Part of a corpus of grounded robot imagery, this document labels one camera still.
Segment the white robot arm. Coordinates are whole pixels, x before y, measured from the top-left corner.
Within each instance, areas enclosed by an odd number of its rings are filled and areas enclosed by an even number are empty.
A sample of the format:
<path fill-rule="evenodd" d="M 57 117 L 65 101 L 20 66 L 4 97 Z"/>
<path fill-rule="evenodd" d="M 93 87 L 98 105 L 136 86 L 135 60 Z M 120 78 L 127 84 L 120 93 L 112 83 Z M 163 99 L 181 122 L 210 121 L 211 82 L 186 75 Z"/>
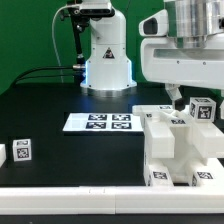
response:
<path fill-rule="evenodd" d="M 91 56 L 83 86 L 98 92 L 135 85 L 126 57 L 126 21 L 110 0 L 83 0 L 91 19 Z M 163 83 L 170 98 L 181 85 L 224 90 L 224 0 L 163 0 L 139 24 L 145 79 Z"/>

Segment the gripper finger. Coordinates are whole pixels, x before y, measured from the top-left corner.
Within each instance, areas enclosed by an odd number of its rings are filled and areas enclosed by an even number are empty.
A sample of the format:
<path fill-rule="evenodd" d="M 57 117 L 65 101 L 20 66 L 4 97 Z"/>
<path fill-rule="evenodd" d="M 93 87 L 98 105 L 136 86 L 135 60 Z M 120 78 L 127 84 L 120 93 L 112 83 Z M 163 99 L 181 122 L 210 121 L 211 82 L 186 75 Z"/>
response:
<path fill-rule="evenodd" d="M 177 84 L 166 84 L 165 90 L 172 101 L 172 107 L 175 110 L 182 111 L 184 109 L 184 100 L 179 91 L 179 85 Z"/>

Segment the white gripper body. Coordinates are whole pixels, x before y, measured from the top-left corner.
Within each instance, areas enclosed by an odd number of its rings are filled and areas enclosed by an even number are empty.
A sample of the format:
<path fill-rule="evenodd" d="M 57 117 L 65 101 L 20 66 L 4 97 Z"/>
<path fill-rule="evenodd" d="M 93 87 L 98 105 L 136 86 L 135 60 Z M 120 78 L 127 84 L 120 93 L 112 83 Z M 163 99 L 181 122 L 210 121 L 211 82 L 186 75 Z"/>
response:
<path fill-rule="evenodd" d="M 205 48 L 178 49 L 165 37 L 140 47 L 147 81 L 224 90 L 224 36 L 209 36 Z"/>

